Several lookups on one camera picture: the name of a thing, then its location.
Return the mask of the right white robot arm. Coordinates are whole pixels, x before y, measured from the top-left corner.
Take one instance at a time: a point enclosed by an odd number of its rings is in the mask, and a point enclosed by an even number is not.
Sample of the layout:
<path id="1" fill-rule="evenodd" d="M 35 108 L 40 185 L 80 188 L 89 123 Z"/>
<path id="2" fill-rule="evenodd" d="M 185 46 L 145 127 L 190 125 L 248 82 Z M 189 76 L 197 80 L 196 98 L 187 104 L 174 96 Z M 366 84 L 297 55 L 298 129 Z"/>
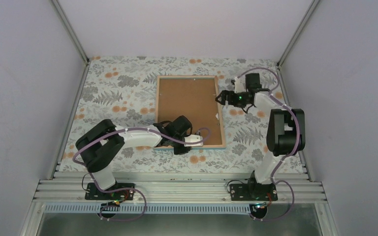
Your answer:
<path id="1" fill-rule="evenodd" d="M 276 200 L 277 190 L 275 175 L 285 159 L 295 155 L 305 147 L 305 113 L 293 109 L 279 101 L 269 88 L 263 88 L 258 73 L 245 75 L 245 88 L 241 79 L 232 80 L 234 90 L 223 90 L 215 101 L 221 105 L 231 105 L 247 112 L 252 106 L 267 103 L 278 105 L 270 111 L 266 144 L 269 154 L 263 157 L 246 184 L 238 184 L 232 200 Z"/>

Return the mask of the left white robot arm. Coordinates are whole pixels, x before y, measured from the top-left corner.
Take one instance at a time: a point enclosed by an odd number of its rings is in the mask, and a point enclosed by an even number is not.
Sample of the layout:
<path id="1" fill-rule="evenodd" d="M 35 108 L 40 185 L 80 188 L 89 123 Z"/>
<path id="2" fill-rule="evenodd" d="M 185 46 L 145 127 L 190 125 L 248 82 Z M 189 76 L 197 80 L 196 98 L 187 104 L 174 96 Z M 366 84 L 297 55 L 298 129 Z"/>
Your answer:
<path id="1" fill-rule="evenodd" d="M 80 137 L 75 146 L 83 165 L 94 179 L 98 193 L 105 199 L 117 194 L 117 181 L 110 167 L 111 161 L 124 148 L 173 147 L 175 155 L 185 154 L 202 137 L 192 134 L 192 124 L 185 116 L 174 121 L 162 121 L 145 127 L 116 126 L 104 119 Z"/>

